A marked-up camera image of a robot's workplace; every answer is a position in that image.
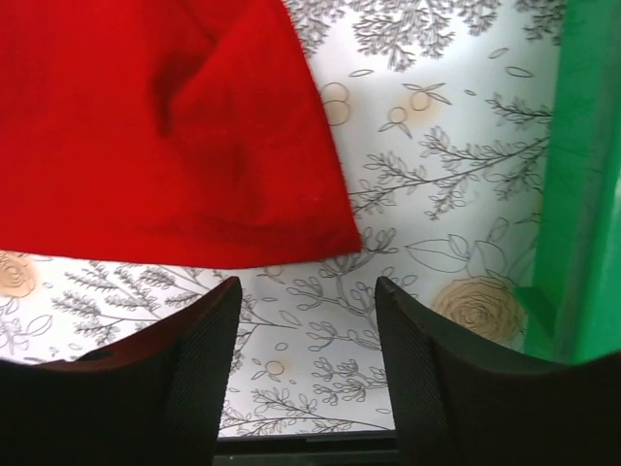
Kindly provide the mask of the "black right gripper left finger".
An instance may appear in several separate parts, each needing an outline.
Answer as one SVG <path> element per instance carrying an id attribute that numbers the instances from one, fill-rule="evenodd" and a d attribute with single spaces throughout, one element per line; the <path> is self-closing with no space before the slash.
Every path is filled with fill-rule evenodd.
<path id="1" fill-rule="evenodd" d="M 2 463 L 212 464 L 242 297 L 230 278 L 75 361 L 3 361 Z"/>

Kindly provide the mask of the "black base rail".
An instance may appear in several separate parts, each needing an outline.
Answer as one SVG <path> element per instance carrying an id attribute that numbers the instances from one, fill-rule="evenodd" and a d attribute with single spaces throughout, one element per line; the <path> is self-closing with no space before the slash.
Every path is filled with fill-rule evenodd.
<path id="1" fill-rule="evenodd" d="M 353 431 L 291 436 L 223 438 L 214 466 L 383 466 L 398 465 L 395 432 Z"/>

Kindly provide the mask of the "floral patterned table cloth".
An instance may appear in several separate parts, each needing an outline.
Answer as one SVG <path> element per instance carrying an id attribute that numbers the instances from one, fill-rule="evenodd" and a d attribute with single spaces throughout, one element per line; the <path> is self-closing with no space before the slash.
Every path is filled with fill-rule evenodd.
<path id="1" fill-rule="evenodd" d="M 517 348 L 565 5 L 280 1 L 341 163 L 361 249 L 201 268 L 1 246 L 1 355 L 75 361 L 238 276 L 244 298 L 220 433 L 392 427 L 374 287 L 385 276 Z"/>

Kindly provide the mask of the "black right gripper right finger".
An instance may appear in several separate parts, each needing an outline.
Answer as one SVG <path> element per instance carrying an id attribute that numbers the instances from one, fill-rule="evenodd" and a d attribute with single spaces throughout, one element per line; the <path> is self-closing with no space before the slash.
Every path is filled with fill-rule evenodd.
<path id="1" fill-rule="evenodd" d="M 376 318 L 405 465 L 616 465 L 620 356 L 576 365 L 490 342 L 387 278 Z"/>

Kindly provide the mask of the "red t shirt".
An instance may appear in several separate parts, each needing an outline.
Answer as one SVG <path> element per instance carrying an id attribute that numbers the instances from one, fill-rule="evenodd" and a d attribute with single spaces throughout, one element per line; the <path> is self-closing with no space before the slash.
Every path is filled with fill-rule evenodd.
<path id="1" fill-rule="evenodd" d="M 244 269 L 357 252 L 280 1 L 5 1 L 1 246 Z"/>

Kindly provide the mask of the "green plastic tray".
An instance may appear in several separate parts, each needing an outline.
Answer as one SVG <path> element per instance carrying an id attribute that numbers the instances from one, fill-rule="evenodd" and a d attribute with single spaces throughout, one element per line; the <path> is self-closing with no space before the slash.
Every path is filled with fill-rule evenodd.
<path id="1" fill-rule="evenodd" d="M 524 350 L 566 364 L 620 349 L 620 4 L 566 10 Z"/>

